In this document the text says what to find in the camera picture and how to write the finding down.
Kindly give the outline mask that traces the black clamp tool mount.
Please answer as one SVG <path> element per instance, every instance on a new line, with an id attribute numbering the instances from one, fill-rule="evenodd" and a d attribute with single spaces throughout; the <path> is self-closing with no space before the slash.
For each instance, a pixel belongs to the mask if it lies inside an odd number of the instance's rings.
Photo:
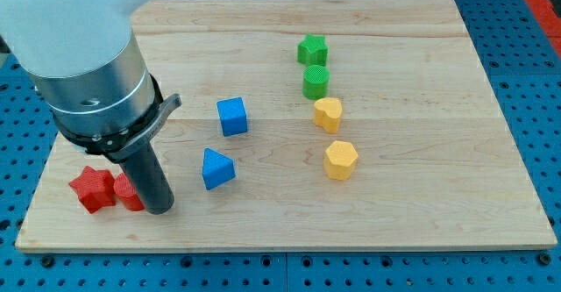
<path id="1" fill-rule="evenodd" d="M 149 152 L 150 140 L 180 106 L 177 94 L 164 98 L 155 78 L 146 74 L 133 93 L 122 100 L 89 111 L 56 111 L 54 121 L 62 135 L 86 153 L 122 163 L 137 153 Z"/>

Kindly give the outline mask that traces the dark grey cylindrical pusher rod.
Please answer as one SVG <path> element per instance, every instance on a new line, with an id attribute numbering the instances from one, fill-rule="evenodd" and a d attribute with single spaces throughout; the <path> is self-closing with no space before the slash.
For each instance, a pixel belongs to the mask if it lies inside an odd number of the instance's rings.
<path id="1" fill-rule="evenodd" d="M 174 194 L 150 143 L 119 164 L 147 212 L 163 214 L 174 205 Z"/>

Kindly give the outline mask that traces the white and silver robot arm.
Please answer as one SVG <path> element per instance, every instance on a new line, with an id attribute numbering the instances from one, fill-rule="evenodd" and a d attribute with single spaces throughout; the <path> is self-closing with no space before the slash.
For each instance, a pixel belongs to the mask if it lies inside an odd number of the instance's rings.
<path id="1" fill-rule="evenodd" d="M 1 35 L 61 134 L 117 163 L 145 209 L 174 194 L 151 141 L 181 105 L 149 73 L 131 15 L 150 0 L 1 0 Z"/>

